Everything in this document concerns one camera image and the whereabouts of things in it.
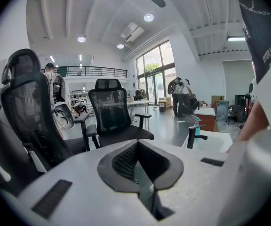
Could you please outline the black sink faucet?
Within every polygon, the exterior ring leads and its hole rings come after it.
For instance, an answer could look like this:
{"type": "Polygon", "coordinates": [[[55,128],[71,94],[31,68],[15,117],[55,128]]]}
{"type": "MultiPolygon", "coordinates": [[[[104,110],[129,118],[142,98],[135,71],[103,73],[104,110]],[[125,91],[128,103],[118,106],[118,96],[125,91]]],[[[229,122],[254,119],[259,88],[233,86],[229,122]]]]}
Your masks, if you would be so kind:
{"type": "Polygon", "coordinates": [[[192,149],[194,145],[195,139],[203,139],[207,140],[208,136],[204,135],[196,135],[196,129],[200,129],[206,127],[206,125],[194,125],[189,127],[189,134],[188,134],[188,142],[187,142],[187,149],[192,149]]]}

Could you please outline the white sink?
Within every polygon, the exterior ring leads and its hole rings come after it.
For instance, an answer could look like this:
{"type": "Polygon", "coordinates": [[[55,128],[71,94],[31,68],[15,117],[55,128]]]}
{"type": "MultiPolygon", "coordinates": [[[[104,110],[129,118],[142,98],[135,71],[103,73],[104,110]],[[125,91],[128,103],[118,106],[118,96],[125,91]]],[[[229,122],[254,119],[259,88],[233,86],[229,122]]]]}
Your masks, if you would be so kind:
{"type": "Polygon", "coordinates": [[[201,130],[199,136],[206,136],[207,140],[195,138],[194,150],[225,153],[233,143],[229,133],[201,130]]]}

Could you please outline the black mezzanine railing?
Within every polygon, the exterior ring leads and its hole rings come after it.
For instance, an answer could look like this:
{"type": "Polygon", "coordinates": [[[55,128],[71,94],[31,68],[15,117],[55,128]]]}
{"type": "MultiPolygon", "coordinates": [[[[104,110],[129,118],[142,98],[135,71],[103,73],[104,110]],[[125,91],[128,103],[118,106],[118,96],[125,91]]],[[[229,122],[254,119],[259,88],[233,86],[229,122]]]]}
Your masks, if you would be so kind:
{"type": "Polygon", "coordinates": [[[55,67],[55,72],[63,77],[70,76],[107,76],[127,78],[128,71],[124,69],[97,67],[97,66],[60,66],[55,67]]]}

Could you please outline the wooden vanity with white basin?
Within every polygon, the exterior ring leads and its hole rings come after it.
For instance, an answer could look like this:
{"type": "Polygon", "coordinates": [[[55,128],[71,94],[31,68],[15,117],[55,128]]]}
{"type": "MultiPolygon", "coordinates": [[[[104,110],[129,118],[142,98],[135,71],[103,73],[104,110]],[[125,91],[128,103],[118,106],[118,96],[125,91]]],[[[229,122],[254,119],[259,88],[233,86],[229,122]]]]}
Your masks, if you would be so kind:
{"type": "Polygon", "coordinates": [[[199,121],[200,124],[205,125],[205,127],[203,127],[202,130],[219,132],[214,108],[200,107],[199,110],[198,109],[195,110],[194,115],[200,119],[199,121]]]}

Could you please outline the ceiling air conditioner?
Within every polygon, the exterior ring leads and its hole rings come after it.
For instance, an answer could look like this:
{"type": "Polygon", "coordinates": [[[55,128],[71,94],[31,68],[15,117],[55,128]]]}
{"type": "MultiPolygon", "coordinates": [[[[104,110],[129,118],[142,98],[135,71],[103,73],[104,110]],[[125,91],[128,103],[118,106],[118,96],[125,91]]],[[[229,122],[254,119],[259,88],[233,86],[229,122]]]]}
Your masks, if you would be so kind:
{"type": "Polygon", "coordinates": [[[143,33],[144,33],[144,29],[141,26],[135,23],[130,23],[124,29],[120,37],[123,38],[125,42],[133,42],[143,33]]]}

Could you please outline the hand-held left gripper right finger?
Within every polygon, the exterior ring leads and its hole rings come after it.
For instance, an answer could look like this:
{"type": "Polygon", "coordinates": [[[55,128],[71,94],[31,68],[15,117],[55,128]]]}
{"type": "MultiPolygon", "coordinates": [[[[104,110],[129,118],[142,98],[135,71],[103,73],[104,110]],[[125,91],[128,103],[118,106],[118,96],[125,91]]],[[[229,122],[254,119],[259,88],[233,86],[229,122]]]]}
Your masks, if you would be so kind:
{"type": "Polygon", "coordinates": [[[150,213],[139,214],[139,226],[219,226],[218,218],[226,198],[224,166],[202,162],[203,158],[225,161],[226,153],[186,149],[173,145],[149,143],[178,157],[183,174],[170,189],[158,192],[162,206],[173,214],[156,220],[150,213]]]}

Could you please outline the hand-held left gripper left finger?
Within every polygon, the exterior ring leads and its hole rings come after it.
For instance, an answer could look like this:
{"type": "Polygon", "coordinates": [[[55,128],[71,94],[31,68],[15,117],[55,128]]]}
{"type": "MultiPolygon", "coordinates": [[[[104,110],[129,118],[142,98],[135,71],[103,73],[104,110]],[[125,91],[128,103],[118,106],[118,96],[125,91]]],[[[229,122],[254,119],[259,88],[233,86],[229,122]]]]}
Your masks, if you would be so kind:
{"type": "Polygon", "coordinates": [[[135,193],[118,193],[98,175],[97,165],[108,153],[126,143],[116,143],[75,155],[42,175],[18,197],[22,213],[34,217],[35,225],[53,226],[157,226],[135,193]],[[50,215],[44,219],[32,208],[59,180],[71,186],[50,215]]]}

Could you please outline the large glass window wall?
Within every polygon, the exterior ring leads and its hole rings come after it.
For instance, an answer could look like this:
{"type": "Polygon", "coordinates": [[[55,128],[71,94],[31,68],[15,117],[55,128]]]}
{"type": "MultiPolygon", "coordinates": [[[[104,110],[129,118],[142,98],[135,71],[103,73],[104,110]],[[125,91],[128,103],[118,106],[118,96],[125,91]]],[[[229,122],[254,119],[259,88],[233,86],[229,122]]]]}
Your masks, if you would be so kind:
{"type": "Polygon", "coordinates": [[[173,51],[166,41],[135,60],[138,88],[146,93],[150,105],[158,105],[162,97],[168,97],[169,83],[176,77],[173,51]]]}

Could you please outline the white desk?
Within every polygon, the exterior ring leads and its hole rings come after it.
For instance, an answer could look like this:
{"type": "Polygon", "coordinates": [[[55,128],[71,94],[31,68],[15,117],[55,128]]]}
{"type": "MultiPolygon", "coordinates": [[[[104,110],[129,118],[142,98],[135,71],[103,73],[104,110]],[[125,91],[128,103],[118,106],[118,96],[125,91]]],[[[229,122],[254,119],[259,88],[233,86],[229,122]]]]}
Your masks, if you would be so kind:
{"type": "Polygon", "coordinates": [[[132,117],[133,114],[133,109],[136,105],[144,105],[144,112],[148,113],[148,105],[151,103],[149,100],[139,100],[139,101],[134,101],[134,102],[127,102],[127,106],[131,108],[129,112],[130,118],[132,117]]]}

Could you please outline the black mesh office chair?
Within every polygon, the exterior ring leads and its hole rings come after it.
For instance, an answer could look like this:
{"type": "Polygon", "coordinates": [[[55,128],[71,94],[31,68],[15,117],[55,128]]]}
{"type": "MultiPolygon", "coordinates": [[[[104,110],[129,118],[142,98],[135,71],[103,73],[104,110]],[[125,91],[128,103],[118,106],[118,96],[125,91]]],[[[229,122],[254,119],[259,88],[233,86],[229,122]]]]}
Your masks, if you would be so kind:
{"type": "Polygon", "coordinates": [[[154,135],[143,128],[144,119],[150,114],[136,114],[139,125],[133,126],[127,105],[127,91],[118,79],[98,79],[88,96],[96,116],[96,125],[88,126],[84,132],[97,149],[132,139],[153,140],[154,135]]]}
{"type": "MultiPolygon", "coordinates": [[[[14,52],[3,70],[1,102],[12,129],[24,146],[32,148],[47,171],[66,159],[90,150],[85,134],[65,139],[52,116],[49,82],[40,61],[29,48],[14,52]]],[[[74,119],[81,131],[86,129],[84,113],[74,119]]]]}

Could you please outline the black boxy appliance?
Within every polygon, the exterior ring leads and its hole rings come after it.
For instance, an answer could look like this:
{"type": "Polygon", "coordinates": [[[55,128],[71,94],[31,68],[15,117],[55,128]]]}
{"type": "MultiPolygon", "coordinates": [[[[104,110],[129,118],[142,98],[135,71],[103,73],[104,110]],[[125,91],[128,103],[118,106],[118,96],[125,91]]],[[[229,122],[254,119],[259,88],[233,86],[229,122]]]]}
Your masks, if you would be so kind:
{"type": "Polygon", "coordinates": [[[198,107],[198,101],[195,96],[184,94],[184,113],[194,113],[198,107]]]}

